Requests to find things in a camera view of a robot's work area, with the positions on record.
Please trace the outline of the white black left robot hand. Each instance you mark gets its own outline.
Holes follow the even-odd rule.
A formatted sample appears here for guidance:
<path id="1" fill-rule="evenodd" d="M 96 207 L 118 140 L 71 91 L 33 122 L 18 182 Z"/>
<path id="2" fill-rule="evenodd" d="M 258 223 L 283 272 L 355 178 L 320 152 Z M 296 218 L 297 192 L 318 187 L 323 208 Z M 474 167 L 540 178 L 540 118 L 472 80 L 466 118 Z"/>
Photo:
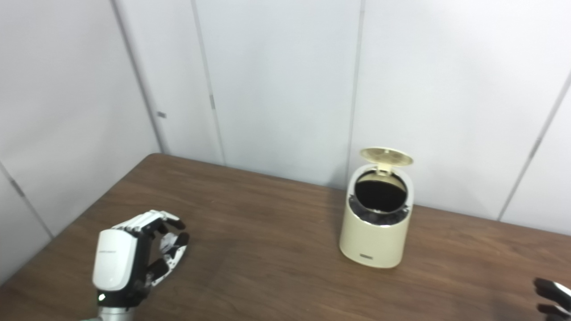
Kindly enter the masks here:
<path id="1" fill-rule="evenodd" d="M 149 210 L 99 233 L 92 283 L 100 307 L 132 309 L 169 276 L 190 236 L 167 211 Z"/>

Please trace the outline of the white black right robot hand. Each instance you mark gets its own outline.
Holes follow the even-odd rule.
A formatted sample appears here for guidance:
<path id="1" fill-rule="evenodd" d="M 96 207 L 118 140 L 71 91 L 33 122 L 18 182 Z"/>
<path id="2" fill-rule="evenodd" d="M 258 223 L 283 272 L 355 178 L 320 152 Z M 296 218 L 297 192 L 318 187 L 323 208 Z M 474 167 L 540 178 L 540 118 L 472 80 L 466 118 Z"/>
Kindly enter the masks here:
<path id="1" fill-rule="evenodd" d="M 537 310 L 545 321 L 569 321 L 571 319 L 571 290 L 552 280 L 535 278 L 535 293 L 553 304 L 538 304 Z"/>

